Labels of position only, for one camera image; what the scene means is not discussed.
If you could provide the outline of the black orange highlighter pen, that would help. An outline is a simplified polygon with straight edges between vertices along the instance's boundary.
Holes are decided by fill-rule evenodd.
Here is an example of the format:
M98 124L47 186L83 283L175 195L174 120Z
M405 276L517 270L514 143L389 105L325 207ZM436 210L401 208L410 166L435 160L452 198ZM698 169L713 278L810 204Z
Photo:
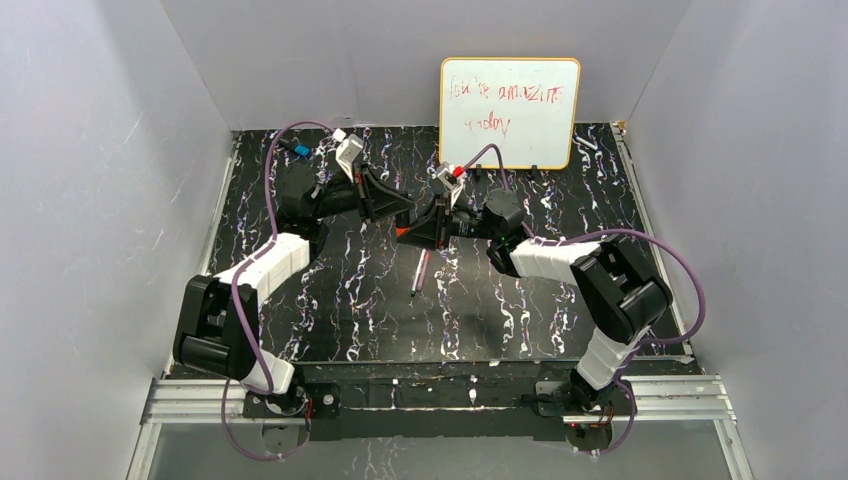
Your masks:
M406 234L411 226L411 217L408 210L395 215L395 235L400 238Z

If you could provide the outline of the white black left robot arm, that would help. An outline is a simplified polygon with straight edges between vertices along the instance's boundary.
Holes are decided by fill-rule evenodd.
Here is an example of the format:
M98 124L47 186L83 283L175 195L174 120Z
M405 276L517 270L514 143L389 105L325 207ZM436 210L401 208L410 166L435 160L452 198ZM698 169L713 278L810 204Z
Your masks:
M258 344L261 305L324 247L324 218L356 212L363 222L406 217L414 201L365 164L325 183L305 163L286 167L276 190L277 230L256 252L217 275L196 275L185 288L172 355L176 363L223 376L265 395L284 395L294 366Z

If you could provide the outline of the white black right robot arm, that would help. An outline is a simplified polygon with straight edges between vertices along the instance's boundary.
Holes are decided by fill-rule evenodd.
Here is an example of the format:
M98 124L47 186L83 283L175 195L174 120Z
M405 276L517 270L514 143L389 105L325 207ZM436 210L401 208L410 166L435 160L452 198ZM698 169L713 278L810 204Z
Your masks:
M666 282L625 234L572 243L534 238L525 229L517 195L503 188L490 191L480 209L457 209L436 195L417 218L398 213L395 225L398 243L425 250L442 250L452 237L485 239L486 255L499 273L558 281L579 291L594 323L592 337L564 385L535 394L540 403L582 411L606 405L640 341L673 302Z

